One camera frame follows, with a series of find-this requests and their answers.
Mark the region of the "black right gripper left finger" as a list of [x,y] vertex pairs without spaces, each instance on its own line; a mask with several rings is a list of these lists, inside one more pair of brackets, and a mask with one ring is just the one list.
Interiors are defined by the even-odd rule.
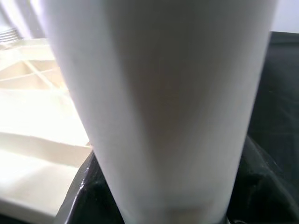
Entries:
[[93,152],[79,167],[55,217],[55,223],[124,223]]

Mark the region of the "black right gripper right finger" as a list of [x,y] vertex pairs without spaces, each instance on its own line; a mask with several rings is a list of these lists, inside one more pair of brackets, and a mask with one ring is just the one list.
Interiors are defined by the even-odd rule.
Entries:
[[280,167],[246,137],[227,217],[232,224],[297,224],[299,193]]

